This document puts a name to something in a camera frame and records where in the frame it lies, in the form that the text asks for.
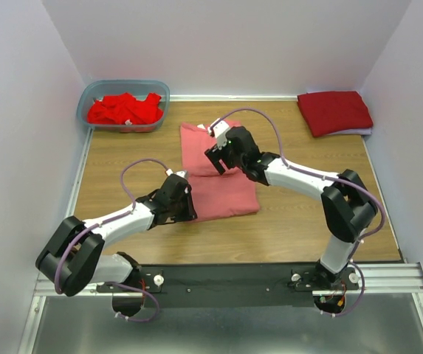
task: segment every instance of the white wall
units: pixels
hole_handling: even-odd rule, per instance
[[[63,217],[83,88],[42,3],[0,1],[0,354],[17,353],[35,259]]]
[[[85,82],[155,78],[172,94],[362,85],[410,0],[44,0]]]
[[[423,0],[413,0],[362,89],[368,150],[400,247],[423,267]]]

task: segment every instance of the wooden table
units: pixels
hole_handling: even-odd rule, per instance
[[[173,170],[181,168],[179,125],[211,123],[241,106],[268,113],[281,132],[285,156],[318,170],[359,173],[366,187],[379,196],[362,140],[359,136],[329,136],[314,139],[296,102],[175,102],[163,126],[153,133],[95,131],[78,196],[75,214],[96,218],[130,203],[119,183],[121,170],[144,157],[164,161]],[[257,114],[237,113],[264,151],[278,152],[270,124]],[[125,182],[136,196],[162,185],[164,173],[158,164],[145,162],[132,167]],[[124,251],[140,263],[229,263],[315,261],[329,241],[329,231],[319,201],[280,187],[257,186],[261,211],[256,215],[203,223],[158,226],[135,234],[104,251]],[[373,222],[376,226],[379,215]],[[356,260],[399,260],[389,225],[368,238]]]

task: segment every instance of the red cloth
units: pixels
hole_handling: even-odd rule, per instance
[[[255,182],[247,179],[237,168],[220,176],[204,155],[206,149],[216,143],[205,129],[182,123],[180,136],[182,165],[189,173],[188,182],[198,215],[195,222],[258,212],[260,207],[255,195]]]
[[[367,106],[355,91],[301,94],[298,107],[314,137],[374,125]]]
[[[91,124],[107,125],[146,125],[162,118],[159,108],[162,98],[150,93],[144,101],[139,101],[131,94],[105,96],[103,101],[95,101],[90,108],[86,121]]]

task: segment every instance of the gray floor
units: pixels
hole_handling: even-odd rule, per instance
[[[164,309],[151,323],[114,318],[109,297],[47,300],[34,353],[423,353],[411,295],[366,295],[350,315],[311,308]]]

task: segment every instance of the gray plastic bin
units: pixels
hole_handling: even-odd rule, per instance
[[[104,124],[90,124],[86,121],[86,115],[89,109],[93,106],[95,100],[103,99],[107,95],[118,95],[128,92],[135,96],[138,100],[145,100],[151,92],[156,93],[162,97],[159,103],[159,108],[163,110],[162,118],[154,124],[148,125],[104,125]],[[92,83],[81,95],[80,102],[77,108],[77,118],[85,125],[91,128],[119,131],[124,133],[129,132],[149,132],[155,131],[163,124],[165,116],[168,112],[170,104],[170,90],[168,86],[160,81],[152,80],[101,80]]]

